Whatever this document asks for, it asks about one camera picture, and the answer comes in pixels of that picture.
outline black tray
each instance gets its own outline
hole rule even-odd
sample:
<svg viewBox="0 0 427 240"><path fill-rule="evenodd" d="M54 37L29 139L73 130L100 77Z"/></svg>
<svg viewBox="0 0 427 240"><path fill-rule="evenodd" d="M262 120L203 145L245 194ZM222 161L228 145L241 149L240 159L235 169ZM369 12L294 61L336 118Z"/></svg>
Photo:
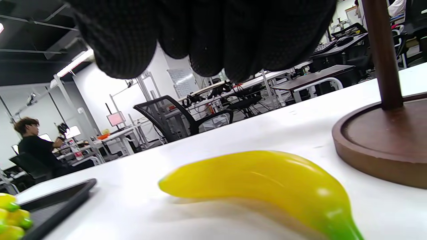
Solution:
<svg viewBox="0 0 427 240"><path fill-rule="evenodd" d="M38 199L26 202L21 208L31 213L33 226L26 231L22 240L41 240L68 215L80 207L88 198L96 179L67 187Z"/></svg>

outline wooden base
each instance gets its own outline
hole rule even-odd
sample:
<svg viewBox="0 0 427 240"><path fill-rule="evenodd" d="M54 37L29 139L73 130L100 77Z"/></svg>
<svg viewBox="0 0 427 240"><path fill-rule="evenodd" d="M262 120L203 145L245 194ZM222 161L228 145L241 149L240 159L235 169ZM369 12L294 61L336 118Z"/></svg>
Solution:
<svg viewBox="0 0 427 240"><path fill-rule="evenodd" d="M332 130L338 155L371 176L427 189L427 94L384 111L381 102L340 119Z"/></svg>

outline toy banana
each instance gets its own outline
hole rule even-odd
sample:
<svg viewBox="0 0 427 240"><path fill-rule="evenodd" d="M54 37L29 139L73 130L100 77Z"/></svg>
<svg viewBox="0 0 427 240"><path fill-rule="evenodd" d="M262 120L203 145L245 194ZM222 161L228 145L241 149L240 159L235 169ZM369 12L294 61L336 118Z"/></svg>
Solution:
<svg viewBox="0 0 427 240"><path fill-rule="evenodd" d="M0 193L0 208L6 209L9 212L14 212L20 208L16 204L16 198L10 194Z"/></svg>
<svg viewBox="0 0 427 240"><path fill-rule="evenodd" d="M342 185L302 157L241 152L178 168L159 182L182 198L243 197L270 202L332 240L363 240Z"/></svg>
<svg viewBox="0 0 427 240"><path fill-rule="evenodd" d="M7 225L29 229L32 226L29 211L19 209L13 213L9 213L6 220Z"/></svg>
<svg viewBox="0 0 427 240"><path fill-rule="evenodd" d="M22 228L7 226L6 230L0 234L0 240L20 240L24 235L25 232Z"/></svg>
<svg viewBox="0 0 427 240"><path fill-rule="evenodd" d="M6 221L9 212L0 208L0 234L6 230Z"/></svg>

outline wooden pole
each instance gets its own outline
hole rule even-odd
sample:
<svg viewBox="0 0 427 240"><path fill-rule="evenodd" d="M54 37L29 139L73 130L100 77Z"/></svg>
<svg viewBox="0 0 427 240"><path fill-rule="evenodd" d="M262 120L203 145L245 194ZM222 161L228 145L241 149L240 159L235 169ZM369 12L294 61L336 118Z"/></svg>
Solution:
<svg viewBox="0 0 427 240"><path fill-rule="evenodd" d="M384 110L403 106L390 18L385 0L363 0L375 74Z"/></svg>

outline person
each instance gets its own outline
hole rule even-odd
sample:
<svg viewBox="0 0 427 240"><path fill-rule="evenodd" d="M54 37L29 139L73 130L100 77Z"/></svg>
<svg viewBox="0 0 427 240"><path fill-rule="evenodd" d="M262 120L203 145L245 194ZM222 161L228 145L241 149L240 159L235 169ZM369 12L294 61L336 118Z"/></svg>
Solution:
<svg viewBox="0 0 427 240"><path fill-rule="evenodd" d="M15 123L15 131L22 136L22 140L18 144L19 153L25 152L38 159L42 164L52 170L53 177L63 176L80 170L62 164L61 161L55 157L52 151L54 148L59 148L63 144L63 140L57 138L55 142L51 142L41 139L38 136L39 126L40 123L37 119L29 117L25 117Z"/></svg>
<svg viewBox="0 0 427 240"><path fill-rule="evenodd" d="M396 17L406 9L406 0L396 0L390 4L388 10L390 17Z"/></svg>
<svg viewBox="0 0 427 240"><path fill-rule="evenodd" d="M361 18L362 17L362 12L360 11L360 8L359 8L359 0L355 0L354 4L356 5L356 16L358 18Z"/></svg>

